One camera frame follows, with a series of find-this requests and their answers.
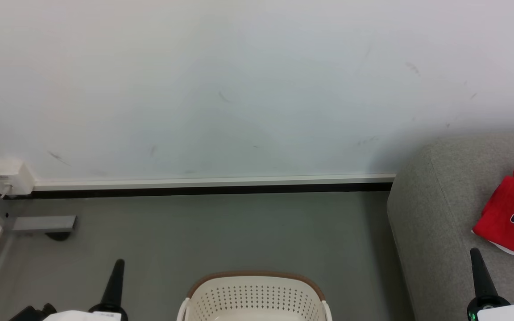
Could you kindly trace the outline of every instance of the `brown basket rim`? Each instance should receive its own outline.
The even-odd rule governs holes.
[[[292,279],[292,280],[298,280],[301,282],[304,282],[308,284],[310,287],[312,287],[312,290],[316,292],[316,295],[319,296],[319,299],[321,301],[326,301],[326,298],[324,297],[323,291],[320,290],[320,287],[316,285],[315,282],[312,282],[311,279],[307,278],[306,276],[301,276],[300,274],[293,274],[293,273],[285,273],[285,272],[270,272],[270,271],[231,271],[231,272],[218,272],[213,274],[208,274],[207,276],[202,277],[194,284],[194,286],[191,287],[190,291],[187,294],[187,297],[191,299],[192,295],[194,295],[194,292],[198,290],[198,288],[206,283],[209,280],[212,279],[218,279],[218,278],[230,278],[233,276],[269,276],[273,278],[285,278],[285,279]]]

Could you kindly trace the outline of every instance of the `gray fabric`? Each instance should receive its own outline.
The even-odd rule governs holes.
[[[394,180],[388,217],[416,320],[463,321],[473,298],[469,250],[481,250],[514,303],[514,256],[471,233],[514,168],[514,134],[463,136],[423,148]]]

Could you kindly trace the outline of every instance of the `basket handle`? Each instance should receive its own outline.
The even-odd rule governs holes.
[[[327,321],[332,321],[332,313],[330,313],[330,308],[328,307],[328,303],[326,301],[322,301],[324,308],[324,316]]]
[[[292,274],[292,273],[282,273],[282,272],[270,272],[270,271],[232,271],[232,272],[220,272],[220,273],[214,273],[207,276],[204,276],[202,279],[200,279],[197,283],[194,284],[194,286],[191,287],[190,292],[188,292],[187,297],[192,297],[194,295],[195,291],[198,290],[198,287],[200,287],[205,282],[217,279],[217,278],[230,278],[233,276],[269,276],[273,278],[284,278],[284,279],[293,279],[298,280],[301,282],[304,282],[308,284],[308,286],[312,287],[312,290],[316,292],[316,295],[319,296],[319,299],[321,301],[324,301],[324,294],[323,291],[320,290],[320,287],[316,285],[316,283],[312,282],[311,279],[306,278],[305,276],[300,276],[298,274]]]
[[[184,302],[182,302],[182,305],[180,306],[180,311],[178,312],[178,318],[177,318],[176,321],[183,321],[184,320],[184,317],[185,317],[185,314],[186,314],[186,307],[187,307],[187,303],[188,303],[189,300],[190,300],[190,298],[186,297]]]

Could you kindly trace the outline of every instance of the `laundry basket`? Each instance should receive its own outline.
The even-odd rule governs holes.
[[[279,272],[222,272],[198,281],[177,321],[332,321],[320,288]]]

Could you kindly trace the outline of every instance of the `metal bracket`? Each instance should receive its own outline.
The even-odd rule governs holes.
[[[76,215],[61,217],[15,217],[10,215],[12,206],[10,202],[0,197],[0,225],[5,231],[26,232],[71,232],[74,230]]]

